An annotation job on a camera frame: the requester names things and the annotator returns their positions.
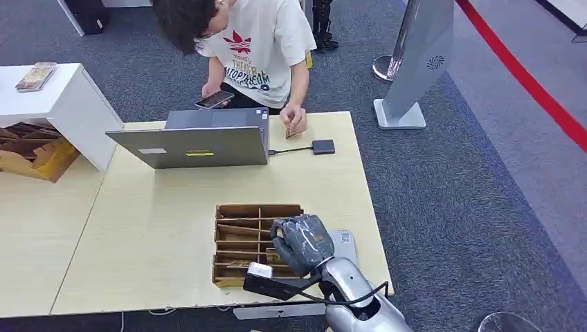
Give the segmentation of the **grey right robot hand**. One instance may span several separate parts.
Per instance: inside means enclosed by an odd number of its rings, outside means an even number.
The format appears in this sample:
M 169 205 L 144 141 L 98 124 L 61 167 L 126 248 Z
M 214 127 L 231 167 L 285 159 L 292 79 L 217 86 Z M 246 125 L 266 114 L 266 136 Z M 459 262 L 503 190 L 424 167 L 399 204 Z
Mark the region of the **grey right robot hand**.
M 334 242 L 320 218 L 314 214 L 276 219 L 271 240 L 294 275 L 304 277 L 334 257 Z

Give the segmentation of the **person's right hand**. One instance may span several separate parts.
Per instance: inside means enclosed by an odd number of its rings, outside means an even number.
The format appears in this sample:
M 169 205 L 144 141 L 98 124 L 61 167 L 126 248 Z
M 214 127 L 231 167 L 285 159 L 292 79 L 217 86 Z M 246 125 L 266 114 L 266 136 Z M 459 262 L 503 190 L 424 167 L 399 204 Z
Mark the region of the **person's right hand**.
M 201 88 L 203 99 L 208 98 L 221 90 L 222 82 L 213 82 L 208 80 Z

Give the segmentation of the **person's left hand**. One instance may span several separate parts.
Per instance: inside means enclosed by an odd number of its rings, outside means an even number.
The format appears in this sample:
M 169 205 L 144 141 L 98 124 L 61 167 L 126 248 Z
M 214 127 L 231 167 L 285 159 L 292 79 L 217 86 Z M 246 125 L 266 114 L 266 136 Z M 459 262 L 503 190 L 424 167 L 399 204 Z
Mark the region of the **person's left hand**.
M 280 111 L 280 119 L 285 126 L 285 138 L 293 138 L 307 130 L 307 114 L 299 105 L 288 104 Z

